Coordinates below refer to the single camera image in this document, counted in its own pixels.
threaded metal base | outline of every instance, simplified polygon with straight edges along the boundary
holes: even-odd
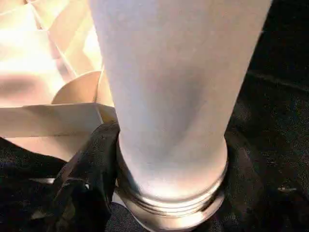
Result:
[[[160,202],[134,192],[126,178],[120,176],[115,190],[135,219],[154,232],[186,232],[209,219],[221,206],[224,193],[219,189],[226,168],[220,178],[203,194],[182,202]]]

white cylinder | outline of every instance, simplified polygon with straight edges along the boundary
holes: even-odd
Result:
[[[271,0],[91,0],[121,132],[120,167],[148,201],[199,197]]]

black fabric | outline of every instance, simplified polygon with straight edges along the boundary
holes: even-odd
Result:
[[[0,177],[18,179],[55,177],[65,161],[27,151],[0,138]]]

beige cardboard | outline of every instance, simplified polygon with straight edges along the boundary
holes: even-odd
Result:
[[[5,3],[0,1],[0,10]],[[0,30],[36,30],[39,28],[36,17],[34,16],[29,4],[20,5],[12,11],[0,14]]]
[[[95,103],[0,108],[0,136],[32,152],[65,161],[102,119]]]
[[[102,123],[95,103],[0,108],[1,137],[38,137],[92,132]]]
[[[1,0],[0,14],[16,9],[17,7],[25,5],[25,0]]]

